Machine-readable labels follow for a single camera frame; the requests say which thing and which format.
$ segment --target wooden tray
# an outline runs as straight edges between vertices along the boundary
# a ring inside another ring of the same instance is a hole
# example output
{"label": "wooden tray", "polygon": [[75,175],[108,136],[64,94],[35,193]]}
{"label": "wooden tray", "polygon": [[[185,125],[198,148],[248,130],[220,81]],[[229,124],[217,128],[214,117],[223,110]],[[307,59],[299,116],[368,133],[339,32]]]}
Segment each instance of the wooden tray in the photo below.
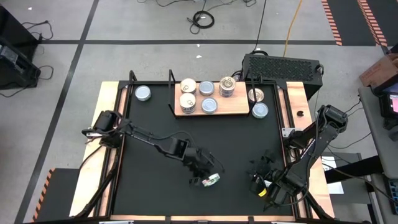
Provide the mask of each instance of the wooden tray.
{"label": "wooden tray", "polygon": [[[181,110],[180,96],[182,95],[180,84],[175,84],[174,90],[174,113],[176,116],[198,116],[198,115],[222,115],[222,114],[248,114],[249,113],[249,102],[248,94],[246,91],[245,82],[236,82],[235,90],[232,96],[222,97],[218,93],[220,83],[214,82],[214,93],[211,96],[202,96],[199,92],[199,83],[197,83],[197,104],[195,111],[190,114],[185,114]],[[217,101],[217,110],[213,114],[206,114],[201,110],[201,102],[207,97],[212,97]]]}

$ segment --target cardboard box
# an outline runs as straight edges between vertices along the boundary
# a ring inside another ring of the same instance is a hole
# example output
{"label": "cardboard box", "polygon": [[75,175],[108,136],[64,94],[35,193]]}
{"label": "cardboard box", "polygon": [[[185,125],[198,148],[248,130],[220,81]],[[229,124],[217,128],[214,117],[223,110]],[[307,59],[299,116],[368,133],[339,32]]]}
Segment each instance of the cardboard box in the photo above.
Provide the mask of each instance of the cardboard box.
{"label": "cardboard box", "polygon": [[359,77],[364,86],[379,93],[398,82],[398,54],[388,54]]}

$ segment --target wooden table frame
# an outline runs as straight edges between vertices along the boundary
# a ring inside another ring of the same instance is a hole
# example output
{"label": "wooden table frame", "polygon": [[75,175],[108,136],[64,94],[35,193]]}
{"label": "wooden table frame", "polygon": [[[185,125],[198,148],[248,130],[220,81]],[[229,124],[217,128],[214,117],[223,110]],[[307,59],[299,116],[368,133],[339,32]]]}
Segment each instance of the wooden table frame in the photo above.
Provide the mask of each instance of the wooden table frame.
{"label": "wooden table frame", "polygon": [[[96,121],[98,115],[104,110],[118,110],[120,113],[125,113],[125,102],[128,100],[129,94],[127,93],[127,88],[121,85],[119,82],[103,82],[101,84],[101,90],[99,92],[98,101],[93,117],[93,122]],[[296,128],[306,128],[312,123],[310,110],[307,103],[307,97],[305,95],[304,87],[302,82],[287,82],[287,91],[279,89],[279,101],[282,108],[282,117],[284,120],[285,127],[290,127],[289,116],[286,98],[290,102],[290,110],[293,121]],[[304,116],[297,116],[298,111],[303,111]],[[90,155],[99,144],[99,139],[89,143],[85,150],[85,159]],[[80,171],[78,182],[76,185],[75,195],[73,197],[72,207],[70,210],[70,216],[74,216],[79,213],[87,202],[91,199],[92,195],[96,192],[101,176],[104,175],[103,167],[104,163],[108,162],[108,170],[112,167],[114,157],[116,154],[115,149],[111,149],[106,152],[105,148],[100,149],[96,154],[94,154]],[[110,184],[104,191],[101,198],[102,202],[108,202],[110,195]],[[333,207],[331,205],[330,196],[328,192],[328,187],[326,184],[325,175],[323,173],[323,167],[321,160],[317,160],[316,163],[311,168],[310,176],[310,192],[317,200],[319,205],[329,214],[334,217]],[[303,202],[298,204],[299,216],[306,217],[305,205]],[[106,215],[107,203],[101,203],[101,206],[95,208],[98,215]],[[255,222],[266,222],[266,221],[280,221],[280,222],[291,222],[295,220],[294,216],[252,216]],[[112,215],[112,220],[153,220],[153,221],[165,221],[165,216],[142,216],[142,215]],[[172,221],[195,221],[195,220],[208,220],[208,221],[230,221],[230,222],[247,222],[249,220],[248,216],[171,216]]]}

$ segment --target black table surface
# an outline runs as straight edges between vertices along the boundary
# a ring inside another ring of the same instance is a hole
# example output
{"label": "black table surface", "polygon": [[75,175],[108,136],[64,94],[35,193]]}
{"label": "black table surface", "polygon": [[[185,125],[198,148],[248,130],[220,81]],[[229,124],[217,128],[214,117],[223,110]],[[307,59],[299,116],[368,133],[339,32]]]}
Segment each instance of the black table surface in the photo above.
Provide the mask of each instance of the black table surface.
{"label": "black table surface", "polygon": [[202,116],[175,119],[167,106],[167,86],[149,85],[149,101],[131,99],[129,119],[157,136],[184,130],[198,147],[209,149],[226,172],[215,185],[190,187],[192,174],[182,163],[159,154],[152,146],[126,138],[115,215],[292,215],[292,207],[270,208],[249,191],[249,161],[265,152],[283,168],[280,124],[275,90],[261,86],[269,113],[264,119],[249,116]]}
{"label": "black table surface", "polygon": [[370,88],[361,87],[358,91],[384,174],[390,179],[398,179],[398,142],[391,140],[389,131],[383,128],[384,118],[380,115],[379,99]]}

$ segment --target table leg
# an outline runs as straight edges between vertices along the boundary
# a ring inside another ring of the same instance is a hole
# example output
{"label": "table leg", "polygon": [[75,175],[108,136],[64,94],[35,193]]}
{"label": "table leg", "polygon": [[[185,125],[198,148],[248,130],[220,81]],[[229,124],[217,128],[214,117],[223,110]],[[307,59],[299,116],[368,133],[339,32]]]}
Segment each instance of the table leg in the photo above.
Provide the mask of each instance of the table leg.
{"label": "table leg", "polygon": [[[381,165],[379,156],[373,156],[352,164],[337,167],[337,169],[355,177],[362,177],[370,174],[380,174],[383,172],[383,167]],[[326,171],[325,177],[328,184],[350,179],[350,177],[333,169]]]}

